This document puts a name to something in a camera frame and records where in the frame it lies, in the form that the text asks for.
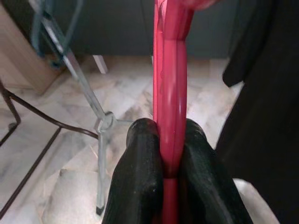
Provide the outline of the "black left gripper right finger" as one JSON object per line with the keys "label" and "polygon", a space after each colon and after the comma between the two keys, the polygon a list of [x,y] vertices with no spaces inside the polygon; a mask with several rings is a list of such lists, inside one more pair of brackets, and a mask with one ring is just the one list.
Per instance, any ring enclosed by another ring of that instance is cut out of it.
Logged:
{"label": "black left gripper right finger", "polygon": [[181,224],[252,223],[233,179],[191,119],[186,121],[178,180]]}

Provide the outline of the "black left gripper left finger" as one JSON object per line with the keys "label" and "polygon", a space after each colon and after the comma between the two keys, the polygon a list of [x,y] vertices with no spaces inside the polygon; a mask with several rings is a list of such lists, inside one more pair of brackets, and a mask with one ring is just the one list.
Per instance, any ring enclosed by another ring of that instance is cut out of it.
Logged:
{"label": "black left gripper left finger", "polygon": [[156,123],[136,120],[110,185],[104,223],[159,224],[163,206],[163,168]]}

